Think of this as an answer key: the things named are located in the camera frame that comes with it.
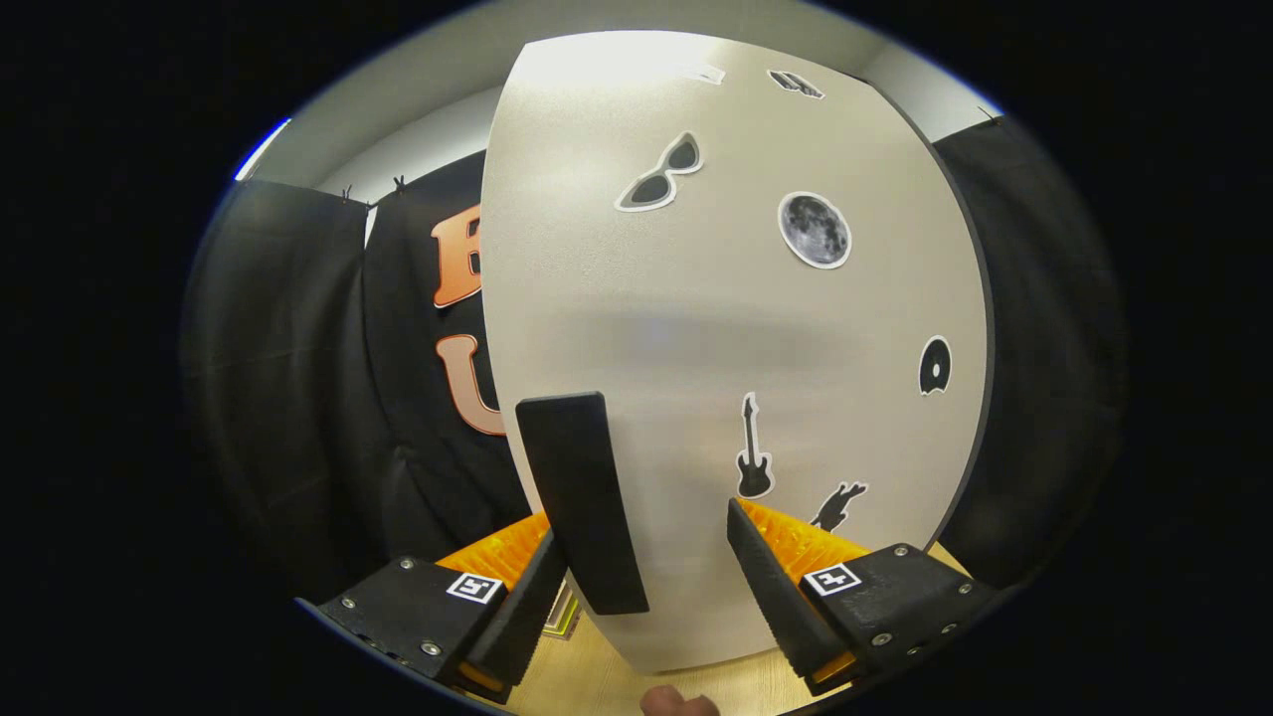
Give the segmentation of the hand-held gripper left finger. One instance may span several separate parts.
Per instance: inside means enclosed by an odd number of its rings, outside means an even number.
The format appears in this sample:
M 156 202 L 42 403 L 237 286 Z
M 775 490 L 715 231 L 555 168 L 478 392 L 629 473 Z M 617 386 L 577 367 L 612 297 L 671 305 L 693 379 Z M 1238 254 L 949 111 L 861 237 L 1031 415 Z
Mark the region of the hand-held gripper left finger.
M 419 680 L 505 705 L 565 571 L 547 516 L 533 513 L 442 559 L 391 559 L 320 604 L 318 620 Z

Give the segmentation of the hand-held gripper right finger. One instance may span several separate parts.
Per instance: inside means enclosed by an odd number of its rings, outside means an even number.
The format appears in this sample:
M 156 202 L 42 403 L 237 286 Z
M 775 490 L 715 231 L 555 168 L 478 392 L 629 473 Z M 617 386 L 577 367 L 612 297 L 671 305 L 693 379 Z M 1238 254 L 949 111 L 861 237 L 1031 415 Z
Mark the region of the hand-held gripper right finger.
M 755 499 L 729 499 L 726 534 L 777 647 L 812 696 L 911 669 L 999 598 L 918 547 L 864 549 Z

